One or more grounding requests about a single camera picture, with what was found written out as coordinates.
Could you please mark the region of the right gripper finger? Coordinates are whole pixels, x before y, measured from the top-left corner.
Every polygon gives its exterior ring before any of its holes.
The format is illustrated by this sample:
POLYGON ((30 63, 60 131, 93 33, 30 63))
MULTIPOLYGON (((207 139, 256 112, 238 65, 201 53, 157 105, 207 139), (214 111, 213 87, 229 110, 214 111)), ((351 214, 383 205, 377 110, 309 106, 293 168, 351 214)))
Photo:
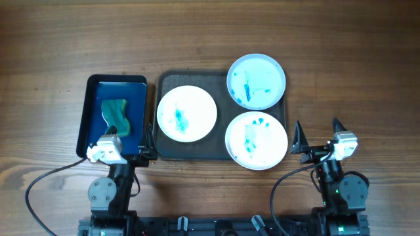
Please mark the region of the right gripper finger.
POLYGON ((336 117, 333 118, 332 125, 333 125, 333 133, 347 131, 347 129, 342 125, 342 123, 336 117))
POLYGON ((309 152, 309 145, 303 131, 303 128, 299 121, 295 123, 295 135, 292 141, 290 153, 291 154, 300 154, 300 153, 308 153, 309 152))

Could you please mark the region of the green yellow sponge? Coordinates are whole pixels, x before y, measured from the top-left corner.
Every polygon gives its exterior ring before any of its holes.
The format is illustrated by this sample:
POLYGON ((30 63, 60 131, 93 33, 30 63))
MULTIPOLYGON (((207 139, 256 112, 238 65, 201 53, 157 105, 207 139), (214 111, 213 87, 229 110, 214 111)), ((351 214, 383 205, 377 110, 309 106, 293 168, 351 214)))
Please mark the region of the green yellow sponge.
POLYGON ((127 101, 124 99, 104 100, 101 103, 102 117, 107 124, 117 128, 117 134, 120 137, 128 136, 131 132, 131 125, 125 115, 127 101))

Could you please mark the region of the white plate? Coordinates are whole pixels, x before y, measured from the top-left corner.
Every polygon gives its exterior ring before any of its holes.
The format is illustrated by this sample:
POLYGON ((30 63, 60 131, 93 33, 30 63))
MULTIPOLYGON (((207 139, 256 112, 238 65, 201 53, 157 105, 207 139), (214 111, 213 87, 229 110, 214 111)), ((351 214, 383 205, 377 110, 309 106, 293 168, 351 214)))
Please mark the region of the white plate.
POLYGON ((217 106, 202 88, 184 85, 170 90, 157 106, 157 123, 163 133, 178 142, 195 142, 215 126, 217 106))
POLYGON ((229 95, 241 107, 256 111, 268 109, 285 94, 285 71, 265 54, 247 54, 231 65, 226 86, 229 95))
POLYGON ((286 155, 288 137, 284 126, 273 116, 248 111, 234 118, 225 133, 229 156, 250 170, 267 170, 286 155))

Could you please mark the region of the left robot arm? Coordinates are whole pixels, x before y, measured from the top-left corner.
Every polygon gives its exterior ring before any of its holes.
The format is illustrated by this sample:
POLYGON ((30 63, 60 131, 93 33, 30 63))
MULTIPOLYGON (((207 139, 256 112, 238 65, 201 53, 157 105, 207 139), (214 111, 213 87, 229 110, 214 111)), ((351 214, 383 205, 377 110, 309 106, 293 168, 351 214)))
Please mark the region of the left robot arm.
POLYGON ((156 160, 158 152, 154 143, 153 127, 147 126, 138 145, 139 153, 124 156, 123 144, 112 126, 97 143, 87 148, 90 162, 101 162, 110 167, 106 177, 92 182, 88 189, 91 202, 91 218, 81 220, 78 235, 120 236, 147 235, 147 229, 134 210, 129 210, 129 201, 135 194, 131 192, 133 183, 139 183, 135 174, 137 167, 148 167, 149 161, 156 160))

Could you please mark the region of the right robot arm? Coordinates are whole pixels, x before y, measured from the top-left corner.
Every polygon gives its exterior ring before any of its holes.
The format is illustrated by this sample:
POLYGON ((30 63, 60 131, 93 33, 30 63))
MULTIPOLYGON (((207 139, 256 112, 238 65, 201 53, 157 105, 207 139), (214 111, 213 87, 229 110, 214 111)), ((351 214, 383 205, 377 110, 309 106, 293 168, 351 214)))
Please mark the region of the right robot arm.
POLYGON ((310 146, 300 122, 295 123, 292 154, 302 154, 302 164, 313 164, 323 207, 313 208, 312 224, 316 235, 370 234, 366 209, 369 180, 356 171, 344 172, 341 161, 358 146, 356 135, 334 118, 333 137, 323 146, 310 146))

